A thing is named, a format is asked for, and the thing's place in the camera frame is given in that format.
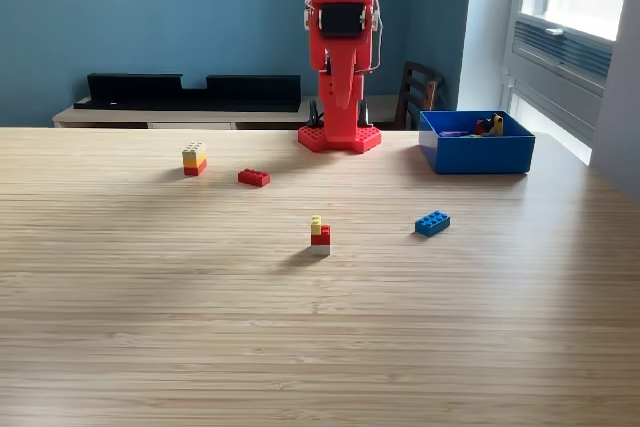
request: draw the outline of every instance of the table surface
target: table surface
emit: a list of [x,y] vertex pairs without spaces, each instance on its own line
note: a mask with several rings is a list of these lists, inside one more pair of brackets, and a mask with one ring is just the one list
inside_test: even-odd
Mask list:
[[526,176],[417,141],[1,129],[0,425],[638,425],[640,209],[547,137]]

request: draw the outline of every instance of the blue box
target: blue box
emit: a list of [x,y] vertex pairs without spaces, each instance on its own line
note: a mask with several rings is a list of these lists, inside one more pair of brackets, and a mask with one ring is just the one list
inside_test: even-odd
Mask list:
[[[501,137],[442,137],[471,132],[480,119],[504,119]],[[531,169],[536,138],[502,111],[437,111],[420,115],[420,148],[437,174],[521,174]]]

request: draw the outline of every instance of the yellow lego brick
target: yellow lego brick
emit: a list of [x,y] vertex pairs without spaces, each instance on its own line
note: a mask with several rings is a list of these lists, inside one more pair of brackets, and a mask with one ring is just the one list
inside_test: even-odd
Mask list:
[[185,168],[187,169],[198,169],[200,168],[200,165],[202,165],[202,163],[207,160],[207,154],[206,152],[204,154],[202,154],[198,159],[193,160],[193,159],[182,159],[182,163],[185,166]]
[[311,217],[311,235],[322,235],[322,217],[319,215]]
[[495,115],[493,117],[493,128],[491,129],[491,133],[495,135],[504,135],[504,119],[499,115]]
[[182,151],[183,160],[196,161],[206,153],[205,145],[202,142],[193,142]]

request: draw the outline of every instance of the lego brick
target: lego brick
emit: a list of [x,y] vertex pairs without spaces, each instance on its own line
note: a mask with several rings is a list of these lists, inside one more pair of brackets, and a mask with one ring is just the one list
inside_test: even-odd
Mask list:
[[322,217],[314,215],[311,217],[311,235],[322,234]]
[[312,245],[310,247],[311,255],[317,257],[328,257],[331,255],[331,246],[330,245]]
[[438,232],[451,225],[451,217],[436,210],[433,214],[427,215],[416,221],[416,232],[427,237],[433,237]]
[[311,245],[331,245],[331,227],[323,225],[320,235],[311,236]]
[[207,160],[207,154],[202,154],[198,159],[182,159],[182,165],[187,169],[197,169],[205,160]]
[[198,160],[206,153],[206,147],[202,142],[192,142],[182,151],[183,160]]
[[188,175],[188,176],[192,176],[192,177],[197,177],[198,175],[200,175],[202,172],[204,172],[204,169],[206,169],[207,167],[207,159],[204,160],[204,162],[202,162],[200,164],[200,167],[198,167],[197,169],[193,169],[193,168],[189,168],[189,167],[185,167],[184,168],[184,175]]
[[256,187],[264,187],[271,182],[271,176],[266,172],[258,172],[257,170],[245,169],[238,173],[238,182],[243,184],[255,185]]

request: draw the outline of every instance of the red lego brick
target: red lego brick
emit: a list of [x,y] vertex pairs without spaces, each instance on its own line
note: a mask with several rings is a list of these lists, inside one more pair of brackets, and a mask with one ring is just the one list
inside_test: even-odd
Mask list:
[[331,227],[322,226],[322,234],[311,236],[311,245],[331,245]]
[[200,164],[200,167],[198,167],[197,169],[185,167],[184,168],[184,175],[188,175],[188,176],[191,176],[191,177],[197,177],[202,172],[204,172],[204,169],[206,167],[207,167],[207,159],[205,159],[204,162],[202,162],[202,164]]
[[238,173],[238,182],[243,184],[255,185],[256,187],[264,187],[271,182],[271,176],[266,172],[258,172],[257,170],[245,169]]

